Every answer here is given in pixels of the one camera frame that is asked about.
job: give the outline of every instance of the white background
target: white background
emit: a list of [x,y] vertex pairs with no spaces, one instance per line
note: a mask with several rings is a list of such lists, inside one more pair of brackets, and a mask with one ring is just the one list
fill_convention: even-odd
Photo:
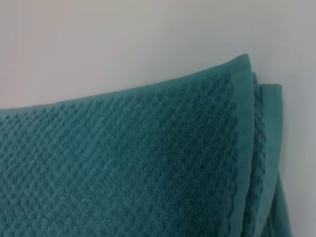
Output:
[[313,0],[0,0],[0,108],[152,84],[249,53],[284,96],[295,237],[316,236]]

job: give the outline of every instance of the teal towel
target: teal towel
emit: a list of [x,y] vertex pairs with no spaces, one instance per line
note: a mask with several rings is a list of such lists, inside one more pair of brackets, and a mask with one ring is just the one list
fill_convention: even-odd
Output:
[[248,55],[0,110],[0,236],[288,237],[281,86]]

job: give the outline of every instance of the green fabric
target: green fabric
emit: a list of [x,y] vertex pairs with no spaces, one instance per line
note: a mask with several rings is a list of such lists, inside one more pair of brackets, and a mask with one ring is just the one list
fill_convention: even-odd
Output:
[[0,236],[289,237],[281,140],[281,87],[248,55],[0,110]]

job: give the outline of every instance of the terry cloth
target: terry cloth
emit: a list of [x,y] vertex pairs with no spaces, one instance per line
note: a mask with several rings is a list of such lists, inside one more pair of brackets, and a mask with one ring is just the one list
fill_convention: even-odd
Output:
[[288,237],[280,85],[248,55],[0,110],[0,236]]

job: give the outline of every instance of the towel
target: towel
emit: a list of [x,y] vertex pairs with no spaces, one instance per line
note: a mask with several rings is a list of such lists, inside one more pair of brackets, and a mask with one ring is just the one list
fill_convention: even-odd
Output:
[[248,55],[0,110],[0,236],[288,237],[280,85]]

